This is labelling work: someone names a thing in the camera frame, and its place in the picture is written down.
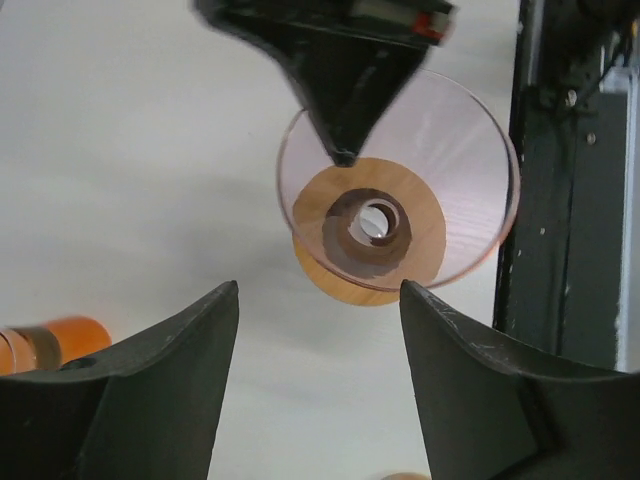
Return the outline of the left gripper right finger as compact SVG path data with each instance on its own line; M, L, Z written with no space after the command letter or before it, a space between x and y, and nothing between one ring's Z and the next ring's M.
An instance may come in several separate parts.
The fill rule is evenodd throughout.
M635 479L639 377L526 345L404 281L400 314L435 479Z

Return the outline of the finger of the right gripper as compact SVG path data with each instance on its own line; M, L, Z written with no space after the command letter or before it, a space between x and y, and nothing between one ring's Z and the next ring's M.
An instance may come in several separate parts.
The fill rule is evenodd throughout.
M199 0L193 8L281 67L338 167L354 165L456 13L448 1Z

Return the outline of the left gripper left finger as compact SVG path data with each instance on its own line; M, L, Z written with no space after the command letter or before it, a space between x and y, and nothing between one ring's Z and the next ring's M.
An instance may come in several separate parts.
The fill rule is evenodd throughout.
M204 479L239 323L228 281L56 371L1 380L5 479Z

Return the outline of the pink glass dripper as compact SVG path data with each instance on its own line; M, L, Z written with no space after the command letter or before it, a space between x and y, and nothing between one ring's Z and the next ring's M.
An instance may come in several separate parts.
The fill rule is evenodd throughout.
M520 194L514 147L483 102L450 78L429 70L413 78L375 125L355 164L369 157L409 168L443 209L444 263L431 284L419 284L433 288L458 280L509 233ZM307 112L298 112L278 152L277 187L283 216L300 243L290 219L293 200L314 175L331 166L338 167Z

